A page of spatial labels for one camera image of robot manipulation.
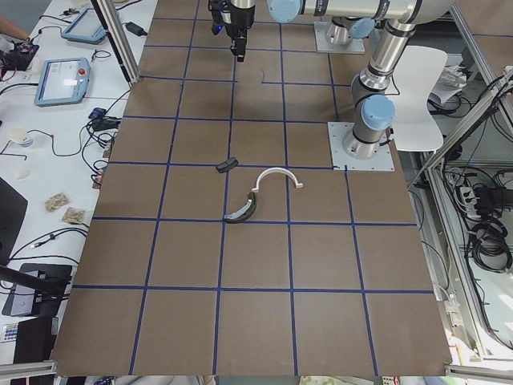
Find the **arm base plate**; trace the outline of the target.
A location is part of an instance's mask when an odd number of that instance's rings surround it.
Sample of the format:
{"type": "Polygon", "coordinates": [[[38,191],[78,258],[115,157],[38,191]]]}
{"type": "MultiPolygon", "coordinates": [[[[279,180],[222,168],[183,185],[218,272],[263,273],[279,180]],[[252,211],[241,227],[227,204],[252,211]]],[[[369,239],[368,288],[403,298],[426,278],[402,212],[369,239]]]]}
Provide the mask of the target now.
{"type": "Polygon", "coordinates": [[[329,146],[336,171],[393,172],[394,161],[386,134],[374,144],[353,135],[353,123],[328,122],[329,146]]]}
{"type": "Polygon", "coordinates": [[[332,22],[315,22],[313,24],[317,52],[344,55],[363,55],[365,46],[360,38],[352,38],[343,26],[332,22]]]}

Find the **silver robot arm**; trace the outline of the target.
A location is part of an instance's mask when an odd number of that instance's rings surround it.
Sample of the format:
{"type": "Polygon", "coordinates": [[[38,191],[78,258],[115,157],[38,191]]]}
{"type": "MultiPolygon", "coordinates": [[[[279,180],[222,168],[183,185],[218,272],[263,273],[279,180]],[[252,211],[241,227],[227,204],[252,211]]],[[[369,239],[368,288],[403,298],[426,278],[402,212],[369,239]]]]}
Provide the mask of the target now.
{"type": "Polygon", "coordinates": [[[393,102],[385,95],[394,69],[419,24],[434,21],[451,7],[451,1],[268,1],[269,13],[281,23],[299,14],[384,20],[385,30],[370,57],[368,66],[351,83],[355,106],[352,131],[343,140],[345,152],[367,160],[380,147],[380,139],[390,128],[393,102]]]}
{"type": "MultiPolygon", "coordinates": [[[[269,14],[274,21],[293,21],[301,12],[303,1],[268,1],[269,14]]],[[[230,50],[239,63],[245,59],[248,30],[255,19],[254,1],[210,1],[208,10],[212,15],[211,31],[214,35],[226,30],[232,44],[230,50]]],[[[328,24],[325,41],[333,45],[346,46],[355,39],[368,37],[375,23],[371,18],[335,17],[328,24]]]]}

